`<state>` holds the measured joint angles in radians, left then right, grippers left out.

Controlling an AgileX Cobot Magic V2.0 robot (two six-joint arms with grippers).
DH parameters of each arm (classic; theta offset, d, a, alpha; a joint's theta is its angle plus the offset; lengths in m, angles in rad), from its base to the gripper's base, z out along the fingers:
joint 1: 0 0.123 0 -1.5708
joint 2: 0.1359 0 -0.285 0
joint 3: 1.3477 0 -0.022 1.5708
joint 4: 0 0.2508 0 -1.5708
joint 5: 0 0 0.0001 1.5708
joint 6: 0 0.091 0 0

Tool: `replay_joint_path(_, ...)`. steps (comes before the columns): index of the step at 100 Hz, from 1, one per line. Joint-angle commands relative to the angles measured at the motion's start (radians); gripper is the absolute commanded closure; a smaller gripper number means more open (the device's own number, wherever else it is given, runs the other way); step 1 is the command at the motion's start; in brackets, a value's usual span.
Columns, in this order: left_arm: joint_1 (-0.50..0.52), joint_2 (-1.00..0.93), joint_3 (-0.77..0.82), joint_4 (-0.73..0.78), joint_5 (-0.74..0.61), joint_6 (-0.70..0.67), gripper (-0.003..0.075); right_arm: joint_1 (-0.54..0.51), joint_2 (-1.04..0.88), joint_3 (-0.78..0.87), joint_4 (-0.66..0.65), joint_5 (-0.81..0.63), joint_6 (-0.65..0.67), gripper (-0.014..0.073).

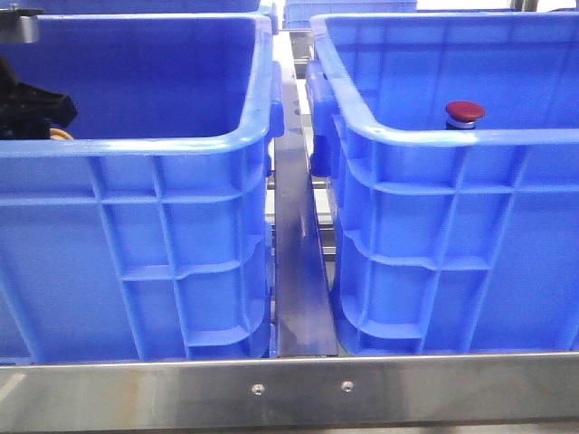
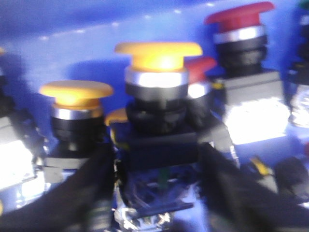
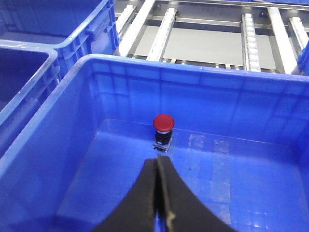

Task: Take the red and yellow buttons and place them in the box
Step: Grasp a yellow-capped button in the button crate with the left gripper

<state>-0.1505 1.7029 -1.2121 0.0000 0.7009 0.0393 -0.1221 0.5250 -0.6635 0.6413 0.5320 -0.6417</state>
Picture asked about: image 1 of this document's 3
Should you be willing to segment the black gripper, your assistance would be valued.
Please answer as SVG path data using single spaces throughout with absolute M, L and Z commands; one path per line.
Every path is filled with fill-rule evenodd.
M 53 124 L 67 127 L 77 109 L 67 94 L 21 82 L 1 57 L 1 139 L 48 139 Z

